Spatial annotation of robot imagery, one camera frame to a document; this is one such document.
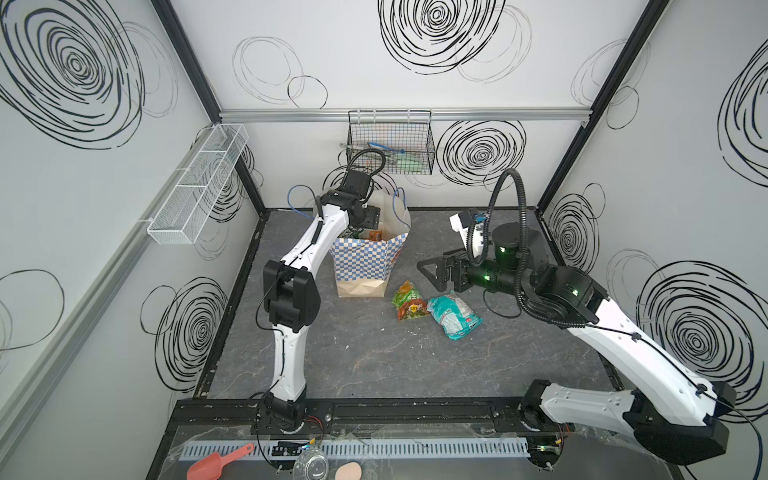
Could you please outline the green red snack bag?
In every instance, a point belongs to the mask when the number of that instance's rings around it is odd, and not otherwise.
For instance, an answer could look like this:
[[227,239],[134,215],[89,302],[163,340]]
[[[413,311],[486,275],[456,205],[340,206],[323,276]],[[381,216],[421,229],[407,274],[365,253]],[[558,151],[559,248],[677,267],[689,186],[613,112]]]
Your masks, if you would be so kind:
[[396,309],[398,321],[421,318],[429,315],[427,302],[410,280],[406,280],[397,289],[392,298],[392,304]]

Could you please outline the red plastic scoop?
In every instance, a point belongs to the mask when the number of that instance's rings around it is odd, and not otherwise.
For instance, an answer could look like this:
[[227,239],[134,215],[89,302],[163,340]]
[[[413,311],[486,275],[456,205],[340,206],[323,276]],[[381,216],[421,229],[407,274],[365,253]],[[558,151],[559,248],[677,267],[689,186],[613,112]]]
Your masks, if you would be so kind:
[[254,451],[254,444],[248,443],[238,447],[233,452],[221,455],[214,452],[194,463],[187,471],[187,480],[217,480],[221,477],[225,466],[240,460]]

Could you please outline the beige round sponge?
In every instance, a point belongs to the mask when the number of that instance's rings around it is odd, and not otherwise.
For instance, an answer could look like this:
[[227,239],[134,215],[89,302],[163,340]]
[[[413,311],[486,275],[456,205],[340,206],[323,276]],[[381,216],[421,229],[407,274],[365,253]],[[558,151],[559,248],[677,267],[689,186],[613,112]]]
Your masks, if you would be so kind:
[[348,462],[341,465],[335,472],[335,480],[361,480],[362,466],[358,462]]

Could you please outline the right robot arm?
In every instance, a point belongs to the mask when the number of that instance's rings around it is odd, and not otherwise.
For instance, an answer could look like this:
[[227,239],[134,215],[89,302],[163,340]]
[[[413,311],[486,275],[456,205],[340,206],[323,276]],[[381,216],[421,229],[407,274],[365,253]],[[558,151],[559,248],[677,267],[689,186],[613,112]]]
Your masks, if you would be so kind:
[[573,425],[628,436],[679,466],[726,453],[729,430],[721,419],[736,410],[734,389],[694,373],[663,350],[583,270],[534,257],[527,197],[516,169],[501,173],[485,210],[461,211],[450,223],[462,248],[417,264],[438,291],[476,286],[507,294],[520,313],[585,342],[633,385],[609,392],[533,381],[513,415],[525,429],[552,439],[535,447],[533,464],[544,468],[556,460],[562,433]]

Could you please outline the tongs in basket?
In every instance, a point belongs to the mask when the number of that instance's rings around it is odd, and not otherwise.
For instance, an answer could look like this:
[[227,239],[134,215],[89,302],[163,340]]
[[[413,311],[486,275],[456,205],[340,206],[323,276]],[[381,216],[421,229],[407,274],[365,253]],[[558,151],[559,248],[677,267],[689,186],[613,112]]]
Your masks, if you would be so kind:
[[379,143],[369,142],[365,145],[355,145],[351,143],[341,144],[347,155],[347,163],[351,164],[352,160],[358,155],[372,155],[381,154],[385,158],[391,158],[396,156],[402,156],[407,153],[405,149],[391,148]]

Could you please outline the clear glass bowl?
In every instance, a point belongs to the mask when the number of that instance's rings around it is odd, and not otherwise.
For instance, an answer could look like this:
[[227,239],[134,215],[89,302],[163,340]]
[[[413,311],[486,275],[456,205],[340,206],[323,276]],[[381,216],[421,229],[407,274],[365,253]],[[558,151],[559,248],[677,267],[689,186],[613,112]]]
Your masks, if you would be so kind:
[[326,454],[316,447],[303,449],[294,462],[293,480],[326,480],[330,472]]

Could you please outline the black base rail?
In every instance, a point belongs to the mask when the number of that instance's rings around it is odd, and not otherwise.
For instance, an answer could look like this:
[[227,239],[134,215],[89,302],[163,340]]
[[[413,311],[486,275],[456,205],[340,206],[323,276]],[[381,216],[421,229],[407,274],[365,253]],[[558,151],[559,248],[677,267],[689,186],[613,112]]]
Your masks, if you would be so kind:
[[389,424],[468,424],[497,433],[554,435],[571,433],[573,422],[537,424],[523,414],[520,397],[457,398],[330,398],[284,402],[257,399],[189,399],[173,409],[168,427],[242,426],[261,434],[298,430],[302,423],[321,426],[326,433],[343,427]]

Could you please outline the blue checkered paper bag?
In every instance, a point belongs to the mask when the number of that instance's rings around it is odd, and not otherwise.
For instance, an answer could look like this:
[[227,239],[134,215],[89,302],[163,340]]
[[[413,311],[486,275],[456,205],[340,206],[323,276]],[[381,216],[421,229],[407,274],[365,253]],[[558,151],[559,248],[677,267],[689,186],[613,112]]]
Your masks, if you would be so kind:
[[[281,262],[317,275],[325,257],[331,256],[339,297],[383,297],[411,230],[405,190],[398,187],[392,195],[374,191],[369,198],[329,190],[318,201],[312,223]],[[368,229],[350,226],[352,209],[360,205],[381,209],[378,230],[384,234],[383,241],[365,240],[361,234]]]

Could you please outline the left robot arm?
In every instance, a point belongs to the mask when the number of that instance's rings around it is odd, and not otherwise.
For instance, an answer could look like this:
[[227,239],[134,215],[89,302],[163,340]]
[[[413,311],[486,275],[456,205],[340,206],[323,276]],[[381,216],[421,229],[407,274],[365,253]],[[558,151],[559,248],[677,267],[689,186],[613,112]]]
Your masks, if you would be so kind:
[[315,217],[297,244],[264,266],[260,307],[268,314],[268,330],[274,335],[274,371],[261,403],[283,431],[300,430],[306,413],[306,342],[321,306],[317,270],[344,230],[378,224],[379,209],[369,199],[374,192],[372,177],[385,166],[386,155],[379,149],[356,153],[341,184],[314,198]]

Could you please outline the clear wall shelf tray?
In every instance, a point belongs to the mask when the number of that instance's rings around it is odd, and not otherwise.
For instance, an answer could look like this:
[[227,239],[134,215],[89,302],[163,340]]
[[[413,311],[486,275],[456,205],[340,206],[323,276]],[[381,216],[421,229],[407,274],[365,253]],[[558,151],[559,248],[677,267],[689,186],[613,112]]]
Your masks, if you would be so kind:
[[198,240],[248,139],[240,123],[218,123],[201,131],[190,160],[147,227],[156,243],[190,245]]

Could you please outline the teal mint snack bag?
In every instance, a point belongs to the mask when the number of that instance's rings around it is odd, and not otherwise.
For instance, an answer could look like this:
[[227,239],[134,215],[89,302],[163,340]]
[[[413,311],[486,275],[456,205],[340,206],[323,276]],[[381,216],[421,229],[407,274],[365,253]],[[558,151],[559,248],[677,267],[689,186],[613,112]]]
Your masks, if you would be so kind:
[[483,323],[483,319],[455,293],[428,300],[427,310],[441,326],[444,334],[454,341],[466,337]]

